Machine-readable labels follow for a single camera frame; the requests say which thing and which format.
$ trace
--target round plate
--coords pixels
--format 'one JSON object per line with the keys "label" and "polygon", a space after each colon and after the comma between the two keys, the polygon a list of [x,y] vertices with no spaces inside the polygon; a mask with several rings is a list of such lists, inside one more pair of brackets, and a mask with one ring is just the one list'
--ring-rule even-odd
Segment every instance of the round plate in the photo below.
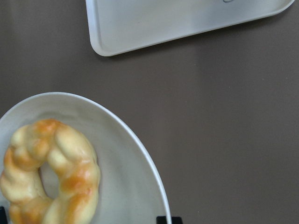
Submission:
{"label": "round plate", "polygon": [[[91,224],[156,224],[157,216],[166,216],[171,224],[161,178],[145,147],[116,115],[84,97],[50,92],[15,105],[0,119],[0,158],[19,127],[46,118],[76,128],[96,150],[101,169],[100,196]],[[42,180],[46,192],[55,195],[57,178],[47,172],[48,168],[44,169]],[[2,193],[0,205],[6,209],[9,205]]]}

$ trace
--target brown tabletop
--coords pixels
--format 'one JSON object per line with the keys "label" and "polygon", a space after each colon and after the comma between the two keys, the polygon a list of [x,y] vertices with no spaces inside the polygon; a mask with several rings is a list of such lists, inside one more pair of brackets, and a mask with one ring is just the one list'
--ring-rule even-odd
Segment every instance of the brown tabletop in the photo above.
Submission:
{"label": "brown tabletop", "polygon": [[105,106],[152,156],[185,224],[299,223],[299,3],[113,57],[85,1],[0,1],[0,116],[42,92]]}

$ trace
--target white plate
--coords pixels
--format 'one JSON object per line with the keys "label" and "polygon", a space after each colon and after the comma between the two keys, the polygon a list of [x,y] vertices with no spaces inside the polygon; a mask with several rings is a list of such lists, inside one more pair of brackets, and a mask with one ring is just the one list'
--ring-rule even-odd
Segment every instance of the white plate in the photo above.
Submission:
{"label": "white plate", "polygon": [[[91,224],[156,224],[157,216],[166,216],[171,224],[162,181],[142,143],[116,115],[81,96],[44,93],[10,109],[0,119],[0,170],[15,130],[45,118],[56,118],[78,129],[97,152],[102,176],[99,204]],[[52,180],[45,183],[47,186],[57,181],[45,179]],[[54,186],[46,192],[55,193],[57,183]],[[8,207],[1,193],[0,204]]]}
{"label": "white plate", "polygon": [[86,0],[91,45],[112,56],[278,14],[294,0]]}

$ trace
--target bread ring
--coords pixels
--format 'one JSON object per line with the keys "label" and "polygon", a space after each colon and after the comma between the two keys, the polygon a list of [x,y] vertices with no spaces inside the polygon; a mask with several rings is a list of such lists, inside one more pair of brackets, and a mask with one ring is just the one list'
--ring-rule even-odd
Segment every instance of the bread ring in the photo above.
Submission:
{"label": "bread ring", "polygon": [[[14,224],[88,224],[99,198],[100,168],[83,134],[55,119],[19,128],[4,158],[0,185]],[[38,170],[57,174],[59,193],[44,192]]]}

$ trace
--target white tray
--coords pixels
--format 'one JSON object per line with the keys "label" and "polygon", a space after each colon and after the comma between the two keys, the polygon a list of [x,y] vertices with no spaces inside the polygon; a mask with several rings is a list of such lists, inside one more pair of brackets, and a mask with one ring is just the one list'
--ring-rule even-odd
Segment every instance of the white tray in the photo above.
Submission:
{"label": "white tray", "polygon": [[294,0],[86,0],[91,45],[102,56],[278,14]]}

